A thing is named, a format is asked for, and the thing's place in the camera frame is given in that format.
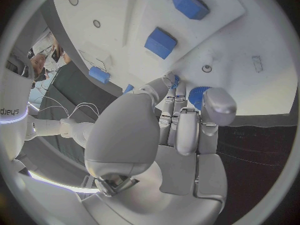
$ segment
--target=blue light strip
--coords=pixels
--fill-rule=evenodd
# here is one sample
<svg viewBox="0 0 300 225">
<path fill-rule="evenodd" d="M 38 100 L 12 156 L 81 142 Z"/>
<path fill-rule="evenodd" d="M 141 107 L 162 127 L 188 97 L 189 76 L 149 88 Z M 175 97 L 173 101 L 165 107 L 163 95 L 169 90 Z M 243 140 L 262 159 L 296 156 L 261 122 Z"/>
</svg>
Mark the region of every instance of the blue light strip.
<svg viewBox="0 0 300 225">
<path fill-rule="evenodd" d="M 0 124 L 11 124 L 11 123 L 19 122 L 19 121 L 23 120 L 24 118 L 26 118 L 27 114 L 28 114 L 28 108 L 26 108 L 26 112 L 25 112 L 25 114 L 23 116 L 21 116 L 21 117 L 19 117 L 17 119 L 8 120 L 8 121 L 1 121 L 0 120 Z"/>
</svg>

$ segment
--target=blue object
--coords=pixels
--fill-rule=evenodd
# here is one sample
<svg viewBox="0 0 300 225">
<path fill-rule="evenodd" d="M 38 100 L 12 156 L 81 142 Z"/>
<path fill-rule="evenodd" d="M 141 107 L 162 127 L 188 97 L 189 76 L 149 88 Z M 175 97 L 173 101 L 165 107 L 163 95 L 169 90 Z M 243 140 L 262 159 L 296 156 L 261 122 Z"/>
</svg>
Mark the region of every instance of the blue object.
<svg viewBox="0 0 300 225">
<path fill-rule="evenodd" d="M 175 89 L 178 87 L 179 80 L 180 80 L 179 76 L 175 75 L 175 82 L 174 82 L 173 86 L 171 87 L 171 89 Z"/>
<path fill-rule="evenodd" d="M 123 92 L 123 94 L 128 93 L 129 91 L 133 90 L 134 86 L 132 86 L 131 84 L 128 84 L 128 86 L 126 87 L 125 91 Z"/>
<path fill-rule="evenodd" d="M 201 20 L 210 12 L 201 0 L 173 0 L 173 3 L 189 19 Z"/>
<path fill-rule="evenodd" d="M 162 59 L 166 59 L 176 44 L 177 41 L 174 38 L 157 27 L 147 38 L 145 48 L 160 56 Z"/>
<path fill-rule="evenodd" d="M 188 100 L 191 104 L 195 106 L 196 109 L 201 110 L 202 108 L 202 98 L 203 98 L 203 93 L 207 90 L 210 89 L 211 87 L 209 86 L 199 86 L 193 88 L 188 95 Z"/>
<path fill-rule="evenodd" d="M 99 67 L 96 66 L 92 66 L 88 74 L 103 84 L 107 84 L 110 81 L 111 77 L 109 73 L 102 71 Z"/>
</svg>

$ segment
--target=blue cube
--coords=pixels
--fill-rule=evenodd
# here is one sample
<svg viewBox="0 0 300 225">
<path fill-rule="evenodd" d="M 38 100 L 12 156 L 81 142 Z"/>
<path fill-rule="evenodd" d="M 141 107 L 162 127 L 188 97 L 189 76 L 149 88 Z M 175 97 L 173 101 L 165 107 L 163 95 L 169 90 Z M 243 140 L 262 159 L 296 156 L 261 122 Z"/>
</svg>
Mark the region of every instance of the blue cube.
<svg viewBox="0 0 300 225">
<path fill-rule="evenodd" d="M 189 19 L 201 20 L 210 12 L 201 0 L 173 0 L 173 3 Z"/>
<path fill-rule="evenodd" d="M 145 48 L 160 56 L 162 59 L 166 59 L 176 44 L 177 41 L 174 38 L 157 27 L 147 38 Z"/>
</svg>

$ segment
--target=person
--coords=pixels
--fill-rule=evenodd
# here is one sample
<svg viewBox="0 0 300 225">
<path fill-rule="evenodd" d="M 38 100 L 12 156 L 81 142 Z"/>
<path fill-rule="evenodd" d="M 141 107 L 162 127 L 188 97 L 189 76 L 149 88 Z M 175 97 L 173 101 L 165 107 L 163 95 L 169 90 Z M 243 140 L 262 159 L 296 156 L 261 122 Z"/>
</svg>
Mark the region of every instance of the person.
<svg viewBox="0 0 300 225">
<path fill-rule="evenodd" d="M 72 61 L 51 32 L 37 41 L 32 50 L 35 55 L 30 61 L 34 70 L 35 81 L 43 69 L 43 74 L 47 78 L 49 72 L 53 72 Z"/>
</svg>

